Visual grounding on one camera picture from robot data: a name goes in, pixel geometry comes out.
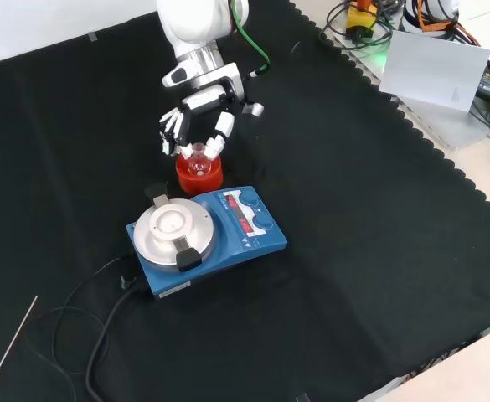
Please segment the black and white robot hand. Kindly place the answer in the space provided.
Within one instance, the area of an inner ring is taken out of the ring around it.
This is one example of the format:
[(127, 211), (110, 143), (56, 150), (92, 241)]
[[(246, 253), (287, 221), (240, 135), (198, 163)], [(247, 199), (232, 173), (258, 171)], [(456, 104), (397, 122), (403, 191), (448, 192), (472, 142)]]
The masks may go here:
[(246, 98), (240, 72), (235, 63), (202, 75), (191, 61), (183, 61), (162, 78), (162, 83), (169, 89), (188, 85), (192, 91), (159, 120), (162, 152), (169, 156), (179, 154), (184, 159), (193, 156), (193, 145), (188, 140), (188, 130), (193, 116), (219, 111), (214, 133), (208, 138), (204, 148), (204, 155), (213, 161), (224, 150), (225, 143), (232, 134), (236, 116), (244, 113), (259, 117), (264, 111), (262, 104)]

